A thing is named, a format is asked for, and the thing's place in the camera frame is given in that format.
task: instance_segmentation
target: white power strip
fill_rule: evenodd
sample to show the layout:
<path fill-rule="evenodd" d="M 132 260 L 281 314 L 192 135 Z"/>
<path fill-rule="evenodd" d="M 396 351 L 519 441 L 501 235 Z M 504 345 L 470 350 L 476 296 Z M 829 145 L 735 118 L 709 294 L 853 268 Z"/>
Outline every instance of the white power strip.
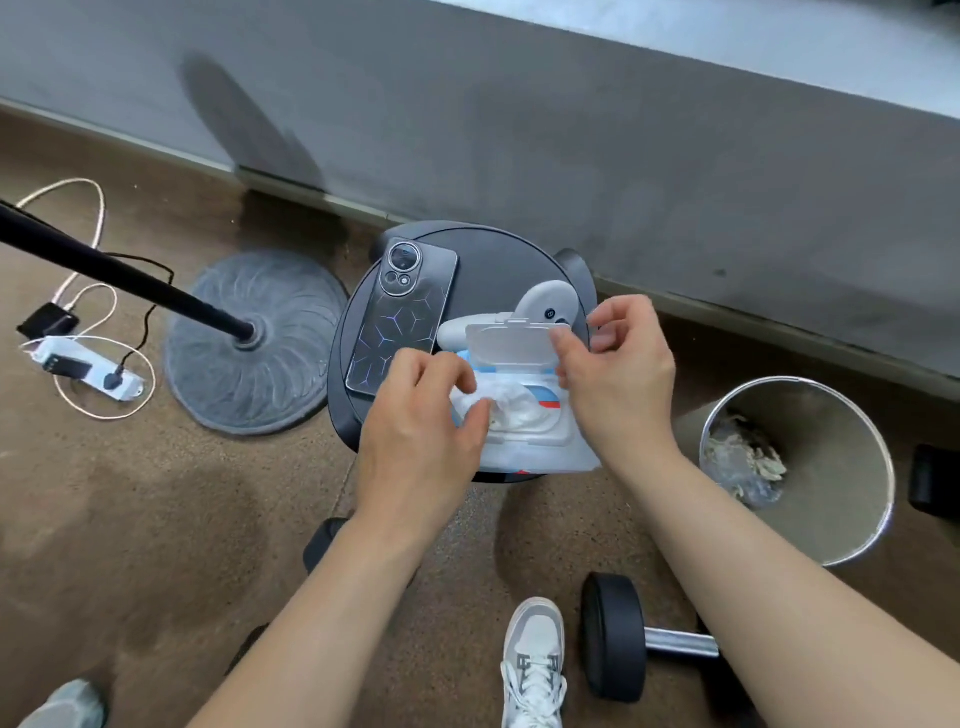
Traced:
<path fill-rule="evenodd" d="M 30 352 L 30 357 L 41 367 L 51 356 L 65 356 L 89 364 L 90 371 L 81 381 L 113 400 L 132 401 L 143 394 L 143 379 L 126 369 L 120 383 L 108 389 L 105 386 L 107 377 L 116 372 L 117 365 L 74 339 L 65 336 L 48 336 Z"/>

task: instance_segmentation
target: smartphone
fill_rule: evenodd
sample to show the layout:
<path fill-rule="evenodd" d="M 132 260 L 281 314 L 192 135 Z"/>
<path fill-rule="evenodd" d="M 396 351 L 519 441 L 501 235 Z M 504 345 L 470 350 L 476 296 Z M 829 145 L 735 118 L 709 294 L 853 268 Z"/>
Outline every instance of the smartphone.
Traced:
<path fill-rule="evenodd" d="M 459 259 L 446 248 L 390 240 L 353 348 L 349 390 L 375 395 L 400 349 L 433 351 Z"/>

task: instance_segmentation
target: baseboard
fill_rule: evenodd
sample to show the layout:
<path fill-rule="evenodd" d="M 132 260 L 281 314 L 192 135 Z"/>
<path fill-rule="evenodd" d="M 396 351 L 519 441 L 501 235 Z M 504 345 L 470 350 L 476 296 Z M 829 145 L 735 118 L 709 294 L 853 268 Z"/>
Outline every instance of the baseboard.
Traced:
<path fill-rule="evenodd" d="M 643 293 L 662 313 L 712 328 L 746 336 L 789 352 L 803 354 L 860 374 L 885 379 L 943 400 L 960 401 L 960 379 L 934 372 L 893 356 L 860 349 L 850 344 L 752 316 L 742 311 L 706 303 L 686 296 L 643 290 L 612 280 L 596 278 L 597 290 L 608 296 Z"/>
<path fill-rule="evenodd" d="M 238 182 L 244 187 L 274 195 L 300 205 L 321 209 L 350 220 L 383 229 L 412 222 L 409 218 L 384 210 L 360 205 L 327 194 L 320 189 L 282 180 L 271 175 L 246 168 L 233 168 L 220 162 L 186 154 L 159 144 L 137 139 L 127 134 L 114 132 L 93 124 L 63 116 L 44 109 L 0 98 L 0 108 L 44 123 L 65 127 L 73 132 L 86 133 L 132 145 L 151 156 L 191 167 L 205 174 Z M 658 311 L 695 321 L 706 326 L 720 328 L 730 333 L 747 336 L 758 341 L 810 356 L 830 364 L 850 369 L 867 376 L 885 379 L 905 387 L 925 392 L 933 397 L 960 401 L 960 379 L 933 372 L 908 361 L 870 352 L 843 344 L 819 334 L 793 328 L 785 324 L 752 316 L 731 308 L 705 303 L 671 293 L 649 291 L 624 285 L 612 280 L 597 278 L 597 290 L 609 296 L 625 293 L 643 293 L 649 296 Z"/>

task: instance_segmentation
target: black cable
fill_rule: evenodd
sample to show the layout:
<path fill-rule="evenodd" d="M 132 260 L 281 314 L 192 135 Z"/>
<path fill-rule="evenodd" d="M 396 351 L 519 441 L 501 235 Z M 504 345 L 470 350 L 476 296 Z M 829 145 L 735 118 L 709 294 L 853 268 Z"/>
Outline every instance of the black cable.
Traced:
<path fill-rule="evenodd" d="M 173 268 L 170 268 L 163 263 L 157 262 L 156 260 L 150 260 L 148 257 L 143 257 L 141 255 L 127 255 L 126 253 L 107 253 L 110 257 L 119 257 L 125 260 L 139 260 L 141 263 L 150 263 L 150 265 L 155 265 L 157 268 L 160 268 L 166 271 L 169 274 L 167 282 L 173 285 L 174 273 Z M 150 306 L 150 309 L 147 311 L 147 314 L 143 317 L 143 338 L 140 339 L 140 343 L 136 345 L 135 350 L 140 351 L 145 346 L 147 346 L 147 340 L 150 338 L 150 314 L 156 309 L 156 304 Z M 120 359 L 120 366 L 117 367 L 117 372 L 122 372 L 127 365 L 127 359 L 133 356 L 133 352 L 127 352 L 124 354 L 123 358 Z"/>

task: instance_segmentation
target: sneaker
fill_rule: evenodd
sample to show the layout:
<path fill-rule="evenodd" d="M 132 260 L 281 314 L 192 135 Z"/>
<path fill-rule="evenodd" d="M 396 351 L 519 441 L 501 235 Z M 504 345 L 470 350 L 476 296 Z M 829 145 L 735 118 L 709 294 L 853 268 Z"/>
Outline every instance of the sneaker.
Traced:
<path fill-rule="evenodd" d="M 57 689 L 19 728 L 103 728 L 106 722 L 107 709 L 97 691 L 85 680 L 74 680 Z"/>
<path fill-rule="evenodd" d="M 516 608 L 500 671 L 502 728 L 563 728 L 564 618 L 556 604 L 535 596 Z"/>

